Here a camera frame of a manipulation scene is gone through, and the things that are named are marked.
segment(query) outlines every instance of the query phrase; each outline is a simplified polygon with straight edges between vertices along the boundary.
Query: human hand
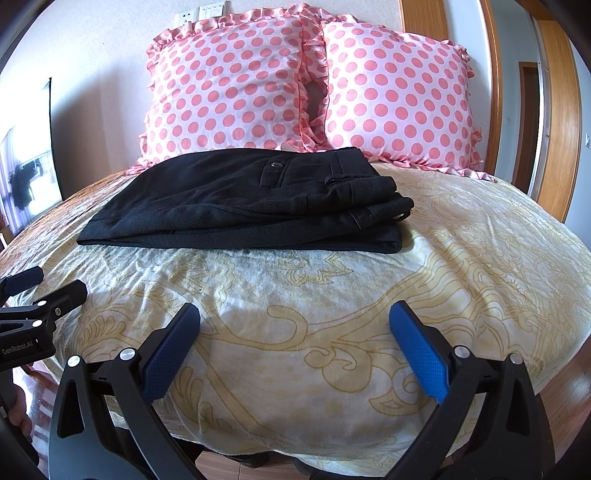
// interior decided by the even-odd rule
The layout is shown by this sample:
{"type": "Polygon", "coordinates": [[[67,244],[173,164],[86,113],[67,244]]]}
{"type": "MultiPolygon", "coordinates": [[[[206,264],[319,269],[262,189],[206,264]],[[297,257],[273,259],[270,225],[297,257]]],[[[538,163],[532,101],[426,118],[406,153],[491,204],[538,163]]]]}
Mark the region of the human hand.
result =
{"type": "Polygon", "coordinates": [[[14,388],[17,392],[17,402],[8,410],[8,420],[15,427],[19,427],[22,434],[28,438],[33,431],[33,422],[27,415],[27,399],[21,387],[15,385],[14,388]]]}

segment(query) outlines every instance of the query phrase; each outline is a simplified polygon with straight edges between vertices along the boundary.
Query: screw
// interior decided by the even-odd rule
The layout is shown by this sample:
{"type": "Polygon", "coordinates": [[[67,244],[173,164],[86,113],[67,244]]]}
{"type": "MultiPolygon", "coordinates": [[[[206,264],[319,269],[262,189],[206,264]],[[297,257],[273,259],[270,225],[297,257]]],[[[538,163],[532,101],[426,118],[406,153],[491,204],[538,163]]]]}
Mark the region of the screw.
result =
{"type": "Polygon", "coordinates": [[[456,354],[456,357],[459,358],[468,358],[470,356],[470,350],[463,345],[458,345],[454,348],[453,353],[456,354]]]}
{"type": "Polygon", "coordinates": [[[135,350],[132,348],[121,350],[121,353],[119,354],[119,358],[122,360],[131,360],[133,357],[135,357],[135,350]]]}
{"type": "Polygon", "coordinates": [[[80,363],[80,357],[78,355],[71,356],[68,359],[68,367],[75,367],[80,363]]]}
{"type": "Polygon", "coordinates": [[[511,363],[515,365],[521,365],[523,363],[523,357],[518,353],[510,354],[509,360],[511,360],[511,363]]]}

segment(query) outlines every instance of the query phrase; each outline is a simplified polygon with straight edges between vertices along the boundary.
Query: bedspread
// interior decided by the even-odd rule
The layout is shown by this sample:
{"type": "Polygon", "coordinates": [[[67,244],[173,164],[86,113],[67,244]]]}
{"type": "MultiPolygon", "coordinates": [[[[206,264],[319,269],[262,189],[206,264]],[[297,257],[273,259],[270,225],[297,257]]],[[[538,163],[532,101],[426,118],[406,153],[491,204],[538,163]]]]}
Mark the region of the bedspread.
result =
{"type": "MultiPolygon", "coordinates": [[[[0,273],[45,272],[11,304],[75,278],[87,284],[82,310],[57,324],[57,353],[46,360],[56,379],[70,355],[92,362],[139,347],[189,301],[201,333],[154,403],[174,435],[221,453],[273,449],[326,470],[382,475],[434,408],[389,332],[390,305],[406,300],[478,356],[519,352],[539,392],[591,331],[591,254],[503,181],[375,167],[416,205],[395,255],[78,246],[82,227],[130,181],[119,173],[21,233],[0,273]]],[[[117,405],[109,408],[120,423],[117,405]]]]}

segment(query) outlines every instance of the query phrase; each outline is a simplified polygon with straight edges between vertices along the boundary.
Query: wall switch panel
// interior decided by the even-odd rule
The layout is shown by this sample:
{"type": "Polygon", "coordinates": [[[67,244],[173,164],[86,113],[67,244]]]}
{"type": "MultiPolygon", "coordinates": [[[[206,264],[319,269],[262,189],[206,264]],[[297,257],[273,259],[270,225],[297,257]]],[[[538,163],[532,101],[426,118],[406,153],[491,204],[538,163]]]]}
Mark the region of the wall switch panel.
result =
{"type": "Polygon", "coordinates": [[[199,7],[199,20],[206,18],[221,17],[226,10],[226,2],[218,2],[216,4],[202,5],[199,7]]]}

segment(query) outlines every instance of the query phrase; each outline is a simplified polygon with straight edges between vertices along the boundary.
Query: wall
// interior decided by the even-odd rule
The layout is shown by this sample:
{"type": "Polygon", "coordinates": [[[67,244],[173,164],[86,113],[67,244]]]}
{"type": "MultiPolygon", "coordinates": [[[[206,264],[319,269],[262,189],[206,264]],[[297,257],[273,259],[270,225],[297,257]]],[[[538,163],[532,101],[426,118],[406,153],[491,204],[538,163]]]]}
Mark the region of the wall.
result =
{"type": "Polygon", "coordinates": [[[444,0],[449,36],[465,47],[470,55],[474,77],[468,81],[470,108],[474,124],[482,129],[482,141],[476,149],[486,155],[491,126],[491,51],[480,0],[444,0]]]}
{"type": "Polygon", "coordinates": [[[503,121],[495,175],[513,179],[521,122],[519,62],[540,61],[534,29],[527,12],[515,0],[491,0],[501,45],[503,121]]]}
{"type": "Polygon", "coordinates": [[[577,66],[581,90],[582,138],[579,169],[565,225],[587,245],[587,248],[591,249],[591,215],[589,215],[589,206],[591,205],[591,149],[584,145],[585,133],[591,135],[591,73],[589,73],[579,52],[573,45],[571,46],[573,47],[574,62],[577,66]]]}
{"type": "MultiPolygon", "coordinates": [[[[55,0],[25,34],[0,74],[0,111],[18,108],[19,98],[52,77],[54,158],[64,197],[139,157],[137,136],[144,131],[150,105],[145,49],[154,36],[172,27],[175,13],[200,3],[208,2],[55,0]]],[[[292,2],[263,3],[287,7],[292,2]]],[[[311,3],[334,14],[351,13],[401,28],[396,1],[311,3]]],[[[230,12],[243,12],[261,3],[233,0],[229,6],[230,12]]]]}

